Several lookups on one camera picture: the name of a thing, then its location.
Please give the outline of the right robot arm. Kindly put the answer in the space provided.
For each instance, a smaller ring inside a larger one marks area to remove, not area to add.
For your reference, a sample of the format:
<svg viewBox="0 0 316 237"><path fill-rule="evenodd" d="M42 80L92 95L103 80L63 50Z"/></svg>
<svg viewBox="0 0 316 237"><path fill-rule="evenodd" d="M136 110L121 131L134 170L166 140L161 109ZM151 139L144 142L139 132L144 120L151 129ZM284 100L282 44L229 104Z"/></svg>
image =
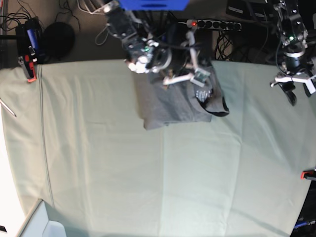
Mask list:
<svg viewBox="0 0 316 237"><path fill-rule="evenodd" d="M192 79L198 73L193 30L172 15L187 0L93 0L90 14L104 14L106 30L120 40L128 68L138 74L161 73L168 79Z"/></svg>

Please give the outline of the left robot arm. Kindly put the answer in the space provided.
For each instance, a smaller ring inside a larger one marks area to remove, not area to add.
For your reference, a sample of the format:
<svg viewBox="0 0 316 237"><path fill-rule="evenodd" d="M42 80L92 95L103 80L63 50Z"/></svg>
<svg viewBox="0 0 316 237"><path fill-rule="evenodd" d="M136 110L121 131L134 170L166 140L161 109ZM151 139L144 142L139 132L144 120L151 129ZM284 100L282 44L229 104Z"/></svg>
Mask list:
<svg viewBox="0 0 316 237"><path fill-rule="evenodd" d="M270 86L278 85L295 106L295 84L303 85L307 97L316 93L316 58L307 56L307 49L316 41L309 36L297 0L268 0L267 4L272 8L278 37L274 58L278 73Z"/></svg>

